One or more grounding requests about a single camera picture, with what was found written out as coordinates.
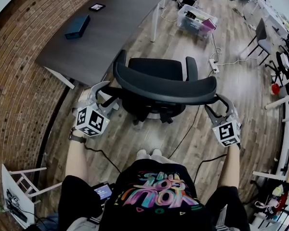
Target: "wristwatch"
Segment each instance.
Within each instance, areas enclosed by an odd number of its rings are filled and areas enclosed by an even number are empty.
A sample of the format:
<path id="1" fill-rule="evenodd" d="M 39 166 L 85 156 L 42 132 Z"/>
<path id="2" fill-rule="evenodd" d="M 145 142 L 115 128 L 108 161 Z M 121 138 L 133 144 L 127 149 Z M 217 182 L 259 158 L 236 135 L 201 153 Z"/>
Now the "wristwatch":
<path id="1" fill-rule="evenodd" d="M 73 132 L 76 130 L 76 128 L 75 127 L 72 127 L 71 128 L 71 131 L 70 131 L 70 134 L 69 134 L 69 136 L 68 136 L 68 139 L 70 140 L 70 141 L 77 141 L 77 142 L 79 142 L 79 143 L 86 143 L 86 141 L 87 141 L 87 139 L 86 138 L 84 138 L 84 137 L 78 137 L 78 136 L 76 136 L 76 135 L 73 135 Z"/>

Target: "red object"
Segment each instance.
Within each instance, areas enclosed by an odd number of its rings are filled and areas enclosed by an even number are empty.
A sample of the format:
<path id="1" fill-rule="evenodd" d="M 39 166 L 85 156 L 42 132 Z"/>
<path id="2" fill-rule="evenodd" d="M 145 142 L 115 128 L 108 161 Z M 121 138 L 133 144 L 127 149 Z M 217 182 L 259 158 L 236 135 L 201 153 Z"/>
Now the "red object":
<path id="1" fill-rule="evenodd" d="M 274 83 L 271 87 L 272 87 L 272 92 L 273 92 L 275 95 L 279 93 L 280 87 L 279 87 L 278 84 Z"/>

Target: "black t-shirt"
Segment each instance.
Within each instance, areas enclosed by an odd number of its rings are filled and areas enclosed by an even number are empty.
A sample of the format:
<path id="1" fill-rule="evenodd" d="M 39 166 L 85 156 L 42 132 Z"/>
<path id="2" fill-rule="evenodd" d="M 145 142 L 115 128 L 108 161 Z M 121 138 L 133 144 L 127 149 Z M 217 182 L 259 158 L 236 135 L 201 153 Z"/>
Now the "black t-shirt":
<path id="1" fill-rule="evenodd" d="M 204 206 L 184 166 L 142 159 L 119 175 L 99 230 L 214 231 L 225 205 L 225 225 L 249 231 L 237 188 L 218 188 Z M 97 218 L 102 213 L 99 195 L 83 180 L 67 176 L 58 213 L 59 231 L 67 230 L 80 217 Z"/>

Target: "black box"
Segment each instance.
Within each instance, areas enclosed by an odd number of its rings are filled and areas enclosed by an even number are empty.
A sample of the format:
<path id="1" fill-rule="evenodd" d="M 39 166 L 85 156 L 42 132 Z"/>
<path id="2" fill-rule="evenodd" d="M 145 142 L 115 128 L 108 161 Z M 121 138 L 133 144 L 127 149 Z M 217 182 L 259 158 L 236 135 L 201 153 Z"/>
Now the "black box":
<path id="1" fill-rule="evenodd" d="M 67 39 L 81 38 L 89 21 L 90 21 L 90 16 L 88 14 L 79 15 L 75 17 L 68 27 L 68 30 L 65 34 L 66 38 Z"/>

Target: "power strip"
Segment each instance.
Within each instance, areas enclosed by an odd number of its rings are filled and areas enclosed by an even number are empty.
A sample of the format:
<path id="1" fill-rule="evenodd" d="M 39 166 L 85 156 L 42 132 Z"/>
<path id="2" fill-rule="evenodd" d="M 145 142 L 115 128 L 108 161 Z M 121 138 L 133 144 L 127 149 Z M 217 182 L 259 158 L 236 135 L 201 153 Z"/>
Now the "power strip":
<path id="1" fill-rule="evenodd" d="M 210 63 L 211 69 L 213 70 L 213 73 L 215 74 L 219 73 L 220 70 L 218 69 L 218 66 L 215 64 L 215 60 L 210 59 L 209 63 Z"/>

